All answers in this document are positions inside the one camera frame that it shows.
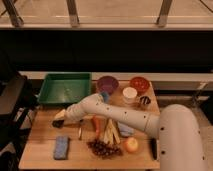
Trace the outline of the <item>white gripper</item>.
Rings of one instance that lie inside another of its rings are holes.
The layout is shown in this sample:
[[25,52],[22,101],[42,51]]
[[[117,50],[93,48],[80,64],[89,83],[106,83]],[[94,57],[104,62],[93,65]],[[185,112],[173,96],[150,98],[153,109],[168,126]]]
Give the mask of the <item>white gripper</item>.
[[65,118],[72,123],[80,121],[84,117],[84,111],[78,104],[69,106],[66,110],[63,109],[54,116],[54,120],[64,120]]

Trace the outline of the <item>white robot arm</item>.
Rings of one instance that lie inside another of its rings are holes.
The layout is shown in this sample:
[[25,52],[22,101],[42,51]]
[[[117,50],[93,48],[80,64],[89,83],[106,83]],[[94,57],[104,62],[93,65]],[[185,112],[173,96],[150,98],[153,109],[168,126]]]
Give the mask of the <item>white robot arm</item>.
[[112,118],[159,140],[161,171],[208,171],[199,124],[189,108],[172,104],[155,115],[107,101],[105,92],[92,94],[60,111],[54,119],[78,122],[87,114]]

